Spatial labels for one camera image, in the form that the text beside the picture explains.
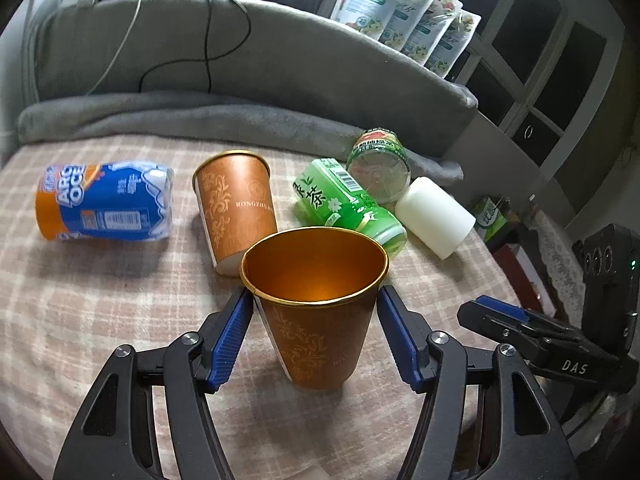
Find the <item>orange cup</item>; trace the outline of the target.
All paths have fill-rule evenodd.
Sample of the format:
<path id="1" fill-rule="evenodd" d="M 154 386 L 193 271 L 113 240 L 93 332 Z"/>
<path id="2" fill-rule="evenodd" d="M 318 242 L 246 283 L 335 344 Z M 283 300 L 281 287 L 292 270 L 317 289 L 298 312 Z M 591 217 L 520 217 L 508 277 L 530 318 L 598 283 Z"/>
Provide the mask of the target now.
<path id="1" fill-rule="evenodd" d="M 278 230 L 269 166 L 250 151 L 222 152 L 196 168 L 192 186 L 215 271 L 236 278 L 247 249 Z"/>
<path id="2" fill-rule="evenodd" d="M 352 376 L 389 266 L 378 242 L 329 226 L 272 234 L 244 254 L 242 282 L 294 385 L 331 390 Z"/>

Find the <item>orange cup beside blue bottle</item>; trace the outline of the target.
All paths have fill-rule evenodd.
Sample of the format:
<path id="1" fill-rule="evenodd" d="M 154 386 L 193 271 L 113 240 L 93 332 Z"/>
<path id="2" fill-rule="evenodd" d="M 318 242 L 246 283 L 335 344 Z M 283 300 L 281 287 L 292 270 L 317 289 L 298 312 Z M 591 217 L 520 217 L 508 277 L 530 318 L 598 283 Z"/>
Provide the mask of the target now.
<path id="1" fill-rule="evenodd" d="M 196 168 L 192 186 L 215 271 L 236 278 L 247 249 L 278 230 L 269 166 L 250 151 L 222 152 Z"/>

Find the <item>red bag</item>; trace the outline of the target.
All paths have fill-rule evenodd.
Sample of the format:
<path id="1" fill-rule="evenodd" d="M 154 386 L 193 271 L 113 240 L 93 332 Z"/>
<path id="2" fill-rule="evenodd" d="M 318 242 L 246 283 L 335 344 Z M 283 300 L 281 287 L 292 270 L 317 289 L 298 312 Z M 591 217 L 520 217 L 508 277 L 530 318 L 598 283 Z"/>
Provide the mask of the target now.
<path id="1" fill-rule="evenodd" d="M 521 307 L 554 318 L 556 307 L 525 250 L 518 244 L 506 244 L 492 255 L 506 274 Z"/>

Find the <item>green paper bag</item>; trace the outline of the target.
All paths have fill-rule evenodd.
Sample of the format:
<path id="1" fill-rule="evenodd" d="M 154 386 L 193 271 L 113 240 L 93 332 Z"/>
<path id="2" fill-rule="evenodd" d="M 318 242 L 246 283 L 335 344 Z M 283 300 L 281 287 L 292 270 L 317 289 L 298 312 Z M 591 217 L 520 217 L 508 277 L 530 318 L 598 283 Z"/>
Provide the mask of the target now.
<path id="1" fill-rule="evenodd" d="M 476 219 L 475 229 L 484 242 L 491 240 L 507 223 L 506 214 L 510 210 L 507 197 L 483 196 L 472 208 Z"/>

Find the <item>checkered beige table cloth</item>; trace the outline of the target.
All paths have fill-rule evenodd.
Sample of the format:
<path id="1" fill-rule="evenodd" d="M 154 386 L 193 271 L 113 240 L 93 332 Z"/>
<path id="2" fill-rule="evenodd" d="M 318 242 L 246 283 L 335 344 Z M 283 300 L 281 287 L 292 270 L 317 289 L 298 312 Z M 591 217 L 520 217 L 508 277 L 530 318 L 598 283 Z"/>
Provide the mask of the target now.
<path id="1" fill-rule="evenodd" d="M 213 268 L 192 188 L 222 142 L 111 136 L 25 145 L 1 170 L 1 420 L 42 478 L 106 359 L 120 344 L 170 344 L 229 299 L 236 281 Z M 156 243 L 45 240 L 35 216 L 55 164 L 152 160 L 174 170 L 170 234 Z M 283 373 L 253 318 L 229 381 L 208 400 L 235 477 L 283 479 L 309 466 L 335 479 L 393 479 L 422 400 L 398 374 L 372 322 L 355 373 L 312 392 Z"/>

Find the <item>clear bottle green label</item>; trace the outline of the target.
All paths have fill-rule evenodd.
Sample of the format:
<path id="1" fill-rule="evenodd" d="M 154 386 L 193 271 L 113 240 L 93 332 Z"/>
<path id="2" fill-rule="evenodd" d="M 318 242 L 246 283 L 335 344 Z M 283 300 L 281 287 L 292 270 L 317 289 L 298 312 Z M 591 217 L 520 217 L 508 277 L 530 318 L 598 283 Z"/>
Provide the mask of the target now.
<path id="1" fill-rule="evenodd" d="M 347 172 L 378 204 L 395 203 L 408 188 L 411 170 L 405 148 L 393 131 L 363 131 L 350 151 Z"/>

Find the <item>green tea bottle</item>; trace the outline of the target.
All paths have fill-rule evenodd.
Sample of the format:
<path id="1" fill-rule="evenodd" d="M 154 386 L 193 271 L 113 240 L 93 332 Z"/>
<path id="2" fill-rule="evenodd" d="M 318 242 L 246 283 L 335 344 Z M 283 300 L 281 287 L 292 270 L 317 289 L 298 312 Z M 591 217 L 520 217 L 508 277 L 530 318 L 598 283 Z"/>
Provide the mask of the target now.
<path id="1" fill-rule="evenodd" d="M 407 243 L 407 231 L 399 220 L 334 158 L 314 159 L 294 180 L 293 190 L 311 226 L 334 226 L 367 235 L 390 258 Z"/>

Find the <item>grey plush blanket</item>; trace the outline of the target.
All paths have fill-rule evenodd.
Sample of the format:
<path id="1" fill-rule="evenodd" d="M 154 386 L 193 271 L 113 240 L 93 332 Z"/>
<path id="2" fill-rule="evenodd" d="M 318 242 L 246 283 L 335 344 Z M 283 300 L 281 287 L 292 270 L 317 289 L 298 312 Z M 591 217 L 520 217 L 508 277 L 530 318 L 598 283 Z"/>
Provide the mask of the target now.
<path id="1" fill-rule="evenodd" d="M 441 185 L 475 96 L 360 32 L 260 0 L 46 3 L 24 42 L 23 144 L 121 133 L 345 159 L 363 130 L 398 135 Z"/>

